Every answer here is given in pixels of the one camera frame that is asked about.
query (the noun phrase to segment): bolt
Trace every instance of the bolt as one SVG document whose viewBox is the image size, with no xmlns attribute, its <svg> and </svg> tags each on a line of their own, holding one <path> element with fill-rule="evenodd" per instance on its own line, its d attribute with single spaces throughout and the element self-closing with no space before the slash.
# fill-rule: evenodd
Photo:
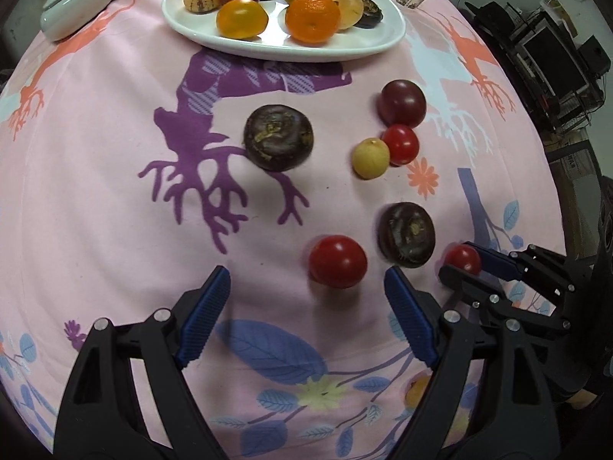
<svg viewBox="0 0 613 460">
<path fill-rule="evenodd" d="M 443 318 L 447 320 L 449 323 L 458 323 L 460 321 L 460 313 L 449 310 L 443 313 Z"/>
<path fill-rule="evenodd" d="M 94 328 L 96 330 L 104 330 L 106 327 L 108 327 L 108 318 L 98 318 L 94 321 Z"/>
<path fill-rule="evenodd" d="M 170 310 L 167 310 L 166 308 L 157 310 L 155 313 L 153 313 L 153 318 L 156 321 L 167 321 L 170 318 Z"/>
<path fill-rule="evenodd" d="M 509 318 L 506 322 L 505 322 L 506 327 L 511 331 L 511 332 L 517 332 L 521 325 L 519 324 L 519 321 L 513 319 L 513 318 Z"/>
</svg>

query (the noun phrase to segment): yellow flower print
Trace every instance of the yellow flower print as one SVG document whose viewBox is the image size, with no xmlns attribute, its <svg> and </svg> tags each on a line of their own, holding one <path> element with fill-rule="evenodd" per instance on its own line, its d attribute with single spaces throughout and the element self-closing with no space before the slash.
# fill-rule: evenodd
<svg viewBox="0 0 613 460">
<path fill-rule="evenodd" d="M 338 408 L 338 402 L 343 398 L 344 387 L 337 387 L 337 384 L 338 381 L 329 375 L 324 375 L 318 381 L 309 377 L 305 384 L 296 384 L 298 404 L 301 407 L 311 407 L 316 412 Z"/>
</svg>

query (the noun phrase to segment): oval plate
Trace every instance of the oval plate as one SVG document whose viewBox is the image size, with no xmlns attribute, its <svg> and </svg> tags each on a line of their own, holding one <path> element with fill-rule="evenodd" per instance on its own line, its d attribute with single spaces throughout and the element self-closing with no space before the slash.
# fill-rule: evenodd
<svg viewBox="0 0 613 460">
<path fill-rule="evenodd" d="M 374 55 L 397 44 L 405 35 L 406 23 L 392 0 L 373 0 L 383 12 L 383 20 L 373 29 L 350 27 L 337 32 L 319 45 L 305 45 L 286 32 L 284 0 L 260 2 L 269 15 L 266 30 L 253 39 L 220 36 L 215 25 L 217 11 L 204 15 L 190 13 L 183 0 L 163 0 L 166 22 L 187 38 L 222 52 L 254 59 L 285 62 L 336 62 Z"/>
</svg>

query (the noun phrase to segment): dark brown water chestnut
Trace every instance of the dark brown water chestnut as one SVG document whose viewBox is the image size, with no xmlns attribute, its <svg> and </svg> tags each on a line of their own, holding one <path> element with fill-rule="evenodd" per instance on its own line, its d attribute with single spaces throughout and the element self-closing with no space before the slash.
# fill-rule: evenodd
<svg viewBox="0 0 613 460">
<path fill-rule="evenodd" d="M 283 172 L 304 163 L 313 150 L 308 118 L 287 105 L 264 105 L 244 125 L 247 157 L 266 171 Z"/>
<path fill-rule="evenodd" d="M 364 11 L 362 17 L 354 26 L 363 29 L 372 29 L 383 20 L 383 12 L 373 0 L 362 0 Z"/>
<path fill-rule="evenodd" d="M 381 215 L 379 249 L 390 262 L 419 268 L 434 252 L 434 224 L 424 208 L 412 202 L 392 204 Z"/>
</svg>

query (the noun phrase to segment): blue gripper pad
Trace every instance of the blue gripper pad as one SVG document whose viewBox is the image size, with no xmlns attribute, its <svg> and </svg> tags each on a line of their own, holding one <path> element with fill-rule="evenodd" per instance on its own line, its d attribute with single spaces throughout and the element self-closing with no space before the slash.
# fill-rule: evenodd
<svg viewBox="0 0 613 460">
<path fill-rule="evenodd" d="M 386 271 L 384 288 L 413 354 L 428 367 L 436 367 L 439 360 L 437 320 L 441 314 L 438 303 L 430 294 L 416 291 L 398 267 Z"/>
<path fill-rule="evenodd" d="M 181 368 L 200 358 L 204 344 L 230 295 L 230 271 L 217 267 L 202 287 L 200 299 L 183 322 L 175 360 Z"/>
<path fill-rule="evenodd" d="M 493 249 L 486 249 L 485 247 L 478 246 L 472 242 L 465 242 L 466 245 L 470 245 L 477 251 L 481 258 L 481 268 L 487 273 L 491 273 L 493 276 L 497 276 L 504 281 L 521 280 L 522 275 L 517 269 L 517 264 L 514 259 L 505 256 Z"/>
</svg>

